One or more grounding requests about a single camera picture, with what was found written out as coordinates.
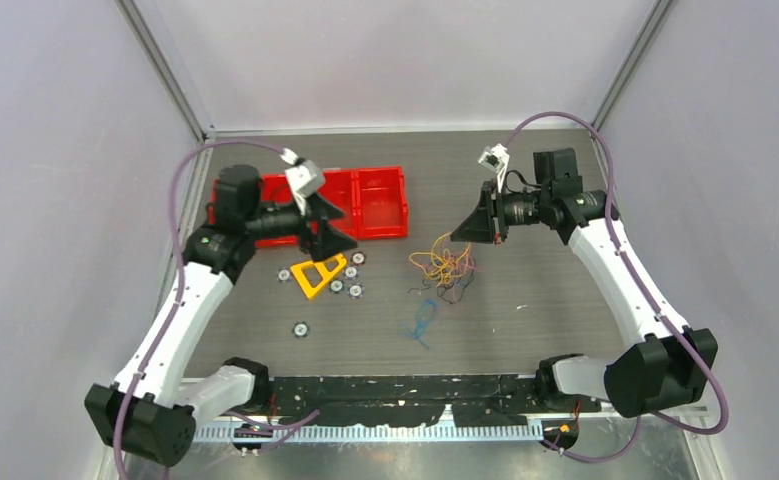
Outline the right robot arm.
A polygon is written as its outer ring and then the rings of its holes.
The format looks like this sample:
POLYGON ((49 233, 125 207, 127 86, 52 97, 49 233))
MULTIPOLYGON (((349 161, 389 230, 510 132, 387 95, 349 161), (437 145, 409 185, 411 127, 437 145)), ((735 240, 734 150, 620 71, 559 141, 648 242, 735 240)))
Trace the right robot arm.
POLYGON ((585 189, 575 151, 535 153, 536 182, 520 191, 506 186, 504 146, 485 149, 478 162, 495 176, 482 184, 475 209, 451 240, 500 244, 512 227, 548 227, 587 269, 626 346, 610 362, 583 354, 541 361, 535 385, 539 403, 556 411, 576 395, 594 397, 634 418, 699 401, 718 342, 710 330, 692 328, 660 292, 630 247, 606 192, 585 189))

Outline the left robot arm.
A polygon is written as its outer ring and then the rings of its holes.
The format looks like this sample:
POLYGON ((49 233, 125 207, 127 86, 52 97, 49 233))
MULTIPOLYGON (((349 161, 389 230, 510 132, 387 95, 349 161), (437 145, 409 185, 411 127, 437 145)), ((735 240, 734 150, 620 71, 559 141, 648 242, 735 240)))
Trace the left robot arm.
POLYGON ((181 244, 177 276, 134 357, 108 385, 94 384, 85 408, 116 466, 125 454, 168 468, 191 447, 196 430, 236 407, 263 412, 272 398, 267 366, 244 358, 226 360, 192 387, 181 382, 209 321, 231 293, 256 244, 294 237, 314 262, 356 247, 333 226, 344 217, 319 192, 326 179, 309 160, 286 169, 292 200, 264 200, 266 186, 250 165, 223 169, 214 181, 206 222, 181 244))

